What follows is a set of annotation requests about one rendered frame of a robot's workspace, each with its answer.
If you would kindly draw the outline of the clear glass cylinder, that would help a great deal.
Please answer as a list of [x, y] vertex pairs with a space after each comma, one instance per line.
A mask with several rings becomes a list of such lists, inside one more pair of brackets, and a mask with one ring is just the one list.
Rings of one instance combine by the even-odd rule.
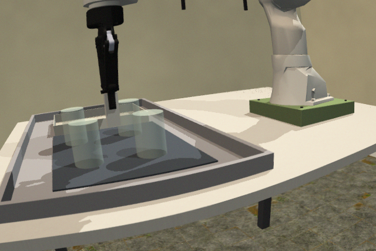
[[78, 119], [84, 119], [84, 110], [83, 107], [73, 107], [61, 110], [61, 117], [62, 117], [62, 125], [63, 125], [63, 132], [65, 137], [65, 143], [68, 146], [71, 145], [71, 139], [69, 134], [69, 126], [68, 123]]
[[119, 136], [134, 136], [132, 113], [140, 111], [139, 99], [119, 100], [121, 124], [118, 126]]
[[104, 163], [98, 120], [78, 119], [68, 123], [75, 166], [95, 168]]
[[147, 109], [132, 113], [137, 156], [159, 158], [167, 154], [163, 110]]

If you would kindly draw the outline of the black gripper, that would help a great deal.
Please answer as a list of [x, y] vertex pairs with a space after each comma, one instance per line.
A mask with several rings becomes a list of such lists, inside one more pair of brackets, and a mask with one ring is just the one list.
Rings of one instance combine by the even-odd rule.
[[103, 94], [107, 127], [121, 125], [117, 92], [119, 91], [119, 41], [114, 32], [114, 26], [123, 24], [123, 21], [123, 8], [119, 5], [101, 6], [90, 9], [86, 13], [87, 27], [98, 29], [95, 45], [102, 88], [100, 92]]

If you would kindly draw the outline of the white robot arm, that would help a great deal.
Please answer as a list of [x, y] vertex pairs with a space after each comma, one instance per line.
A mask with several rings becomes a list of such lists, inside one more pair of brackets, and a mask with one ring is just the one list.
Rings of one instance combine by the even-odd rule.
[[[270, 103], [314, 106], [333, 101], [326, 81], [312, 68], [307, 53], [306, 29], [296, 8], [311, 0], [258, 0], [271, 31], [273, 86]], [[83, 0], [83, 7], [130, 5], [138, 0]], [[275, 55], [277, 54], [277, 55]], [[282, 55], [285, 54], [285, 55]]]

